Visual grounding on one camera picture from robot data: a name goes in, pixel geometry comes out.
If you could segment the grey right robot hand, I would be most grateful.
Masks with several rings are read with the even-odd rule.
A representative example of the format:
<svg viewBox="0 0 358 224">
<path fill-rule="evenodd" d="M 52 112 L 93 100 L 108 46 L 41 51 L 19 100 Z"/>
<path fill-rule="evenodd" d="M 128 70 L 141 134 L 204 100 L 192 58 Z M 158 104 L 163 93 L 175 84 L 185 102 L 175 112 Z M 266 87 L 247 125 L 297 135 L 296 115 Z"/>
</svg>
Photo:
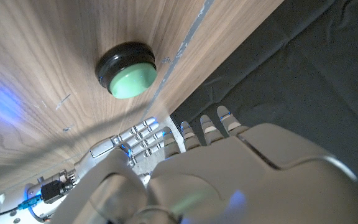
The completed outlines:
<svg viewBox="0 0 358 224">
<path fill-rule="evenodd" d="M 124 147 L 129 156 L 129 165 L 133 167 L 143 159 L 164 147 L 163 135 L 159 123 L 154 117 L 147 118 L 129 129 L 106 139 L 102 139 L 85 153 L 75 163 L 76 177 L 81 179 L 104 160 L 110 152 L 119 147 Z"/>
</svg>

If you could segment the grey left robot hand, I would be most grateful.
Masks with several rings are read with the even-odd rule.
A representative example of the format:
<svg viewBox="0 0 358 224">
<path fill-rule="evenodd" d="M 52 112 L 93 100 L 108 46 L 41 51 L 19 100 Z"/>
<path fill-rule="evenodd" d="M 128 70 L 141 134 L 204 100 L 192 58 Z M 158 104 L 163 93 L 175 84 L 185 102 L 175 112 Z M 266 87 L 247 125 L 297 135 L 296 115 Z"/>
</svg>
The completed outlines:
<svg viewBox="0 0 358 224">
<path fill-rule="evenodd" d="M 206 145 L 186 122 L 185 152 L 164 128 L 165 158 L 143 184 L 129 167 L 152 141 L 153 120 L 113 139 L 98 164 L 81 161 L 80 181 L 53 223 L 358 223 L 355 174 L 313 142 L 264 123 L 242 125 L 217 109 L 225 133 L 200 119 Z"/>
</svg>

